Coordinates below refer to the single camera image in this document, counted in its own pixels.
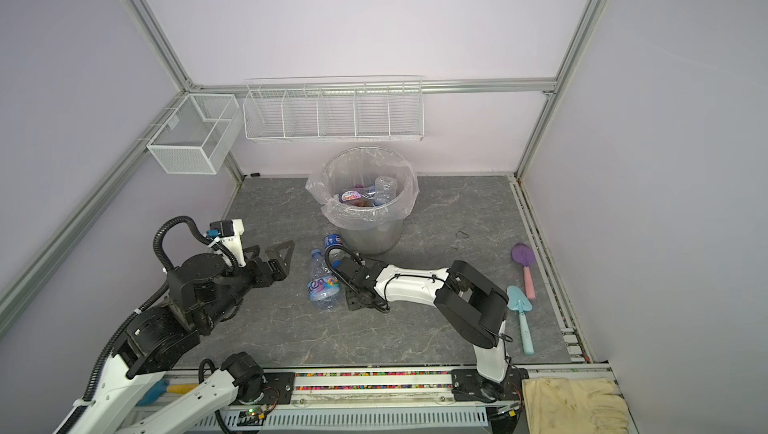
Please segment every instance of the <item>trash can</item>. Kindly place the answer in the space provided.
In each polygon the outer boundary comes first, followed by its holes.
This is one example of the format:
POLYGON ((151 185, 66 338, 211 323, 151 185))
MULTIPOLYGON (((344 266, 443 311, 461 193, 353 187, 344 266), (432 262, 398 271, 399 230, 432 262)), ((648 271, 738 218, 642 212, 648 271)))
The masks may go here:
POLYGON ((329 160, 306 180, 306 189, 321 204, 320 210, 348 247, 369 256, 395 247, 402 220, 411 213, 418 195, 413 166, 401 155, 381 147, 356 147, 329 160), (378 207, 348 206, 336 194, 353 187, 372 186, 377 177, 397 179, 397 197, 378 207))

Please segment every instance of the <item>white wire basket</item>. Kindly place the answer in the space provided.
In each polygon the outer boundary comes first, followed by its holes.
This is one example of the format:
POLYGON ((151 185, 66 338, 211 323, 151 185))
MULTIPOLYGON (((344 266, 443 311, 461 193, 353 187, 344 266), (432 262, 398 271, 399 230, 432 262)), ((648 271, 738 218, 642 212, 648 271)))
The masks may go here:
POLYGON ((167 173, 215 174, 242 129, 234 95, 189 93, 147 148, 167 173))
POLYGON ((255 142, 421 140, 421 79, 369 82, 370 78, 345 83, 292 79, 290 84, 247 80, 246 137, 255 142))

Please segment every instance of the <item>gray marble floor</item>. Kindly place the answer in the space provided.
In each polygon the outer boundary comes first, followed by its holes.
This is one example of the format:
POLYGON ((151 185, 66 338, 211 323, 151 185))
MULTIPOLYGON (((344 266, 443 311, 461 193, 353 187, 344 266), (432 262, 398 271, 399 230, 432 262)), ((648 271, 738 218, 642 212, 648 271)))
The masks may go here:
MULTIPOLYGON (((475 354, 437 309, 398 302, 388 314, 350 312, 337 306, 319 312, 306 292, 310 251, 334 232, 320 206, 304 189, 305 179, 246 179, 230 210, 245 224, 244 246, 262 249, 293 239, 288 278, 246 295, 240 312, 216 326, 177 367, 197 367, 204 357, 220 364, 245 351, 264 367, 317 365, 472 364, 475 354)), ((506 289, 523 286, 522 267, 509 251, 528 242, 506 177, 419 177, 421 189, 400 242, 379 259, 413 269, 450 266, 465 260, 506 289)), ((509 312, 508 352, 515 363, 570 362, 538 267, 532 266, 538 298, 527 314, 533 356, 522 352, 518 317, 509 312)))

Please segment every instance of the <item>purple toy shovel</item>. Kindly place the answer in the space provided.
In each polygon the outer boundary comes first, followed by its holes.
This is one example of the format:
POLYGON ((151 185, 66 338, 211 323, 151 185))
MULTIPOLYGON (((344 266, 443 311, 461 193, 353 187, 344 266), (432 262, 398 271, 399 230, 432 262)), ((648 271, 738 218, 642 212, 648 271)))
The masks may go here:
POLYGON ((533 253, 533 250, 531 250, 530 247, 523 243, 518 243, 512 247, 512 259, 514 262, 523 266, 523 275, 525 276, 525 296, 529 299, 536 299, 536 293, 533 291, 531 270, 528 268, 531 264, 536 262, 536 254, 533 253))

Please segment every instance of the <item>yellow cloth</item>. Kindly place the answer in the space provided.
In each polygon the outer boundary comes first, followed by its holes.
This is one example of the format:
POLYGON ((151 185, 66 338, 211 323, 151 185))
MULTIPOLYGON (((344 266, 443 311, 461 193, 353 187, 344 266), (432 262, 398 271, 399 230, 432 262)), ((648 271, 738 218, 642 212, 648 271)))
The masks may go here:
POLYGON ((523 381, 531 434, 627 434, 627 403, 606 378, 568 380, 540 377, 523 381))

